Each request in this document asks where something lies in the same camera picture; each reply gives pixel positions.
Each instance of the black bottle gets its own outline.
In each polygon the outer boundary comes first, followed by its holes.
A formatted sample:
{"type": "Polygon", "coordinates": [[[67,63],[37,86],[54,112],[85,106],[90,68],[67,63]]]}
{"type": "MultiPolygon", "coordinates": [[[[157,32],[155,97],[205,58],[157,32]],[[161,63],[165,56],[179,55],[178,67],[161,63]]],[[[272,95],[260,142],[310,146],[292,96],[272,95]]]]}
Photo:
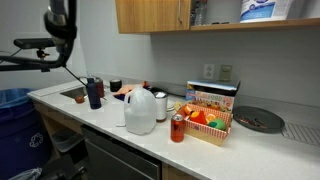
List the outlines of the black bottle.
{"type": "Polygon", "coordinates": [[[93,78],[87,78],[87,93],[90,101],[91,109],[99,109],[101,107],[100,97],[97,91],[96,83],[93,78]]]}

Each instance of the basket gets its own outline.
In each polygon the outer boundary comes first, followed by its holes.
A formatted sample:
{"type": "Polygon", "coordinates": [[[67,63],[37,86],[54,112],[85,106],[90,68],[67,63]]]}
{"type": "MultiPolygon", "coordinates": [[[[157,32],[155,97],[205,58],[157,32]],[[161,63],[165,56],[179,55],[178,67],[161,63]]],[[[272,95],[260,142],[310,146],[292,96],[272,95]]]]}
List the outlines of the basket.
{"type": "Polygon", "coordinates": [[[221,146],[227,136],[230,134],[232,114],[221,112],[193,104],[185,104],[178,111],[177,114],[181,114],[185,121],[185,134],[206,141],[208,143],[221,146]],[[187,120],[187,115],[184,112],[185,106],[189,106],[193,111],[204,111],[204,114],[214,114],[217,118],[222,119],[226,123],[226,131],[212,128],[210,126],[202,125],[196,122],[187,120]]]}

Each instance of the cabinet handle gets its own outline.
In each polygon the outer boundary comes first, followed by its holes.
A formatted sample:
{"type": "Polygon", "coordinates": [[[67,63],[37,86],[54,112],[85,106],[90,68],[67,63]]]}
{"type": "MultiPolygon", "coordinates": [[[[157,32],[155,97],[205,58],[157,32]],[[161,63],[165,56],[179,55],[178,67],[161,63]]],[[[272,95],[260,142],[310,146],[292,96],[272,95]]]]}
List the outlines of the cabinet handle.
{"type": "Polygon", "coordinates": [[[181,21],[181,0],[178,1],[178,21],[182,24],[181,21]]]}

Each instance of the upper cabinet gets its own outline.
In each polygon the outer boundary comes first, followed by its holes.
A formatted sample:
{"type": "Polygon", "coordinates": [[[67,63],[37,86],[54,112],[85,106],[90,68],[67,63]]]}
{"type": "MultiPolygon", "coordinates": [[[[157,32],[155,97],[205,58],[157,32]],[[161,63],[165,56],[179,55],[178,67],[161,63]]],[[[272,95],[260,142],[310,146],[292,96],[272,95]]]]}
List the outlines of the upper cabinet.
{"type": "Polygon", "coordinates": [[[119,33],[190,29],[191,0],[116,0],[119,33]]]}

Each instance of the plastic jug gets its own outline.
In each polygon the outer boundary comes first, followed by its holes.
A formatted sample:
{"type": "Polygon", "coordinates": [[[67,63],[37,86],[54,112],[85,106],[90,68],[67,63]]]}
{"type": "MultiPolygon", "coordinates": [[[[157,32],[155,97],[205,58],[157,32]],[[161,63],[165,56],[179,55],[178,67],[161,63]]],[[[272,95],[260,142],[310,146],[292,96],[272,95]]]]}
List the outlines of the plastic jug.
{"type": "Polygon", "coordinates": [[[127,131],[138,135],[150,133],[157,122],[156,108],[154,95],[137,84],[124,98],[124,117],[127,131]]]}

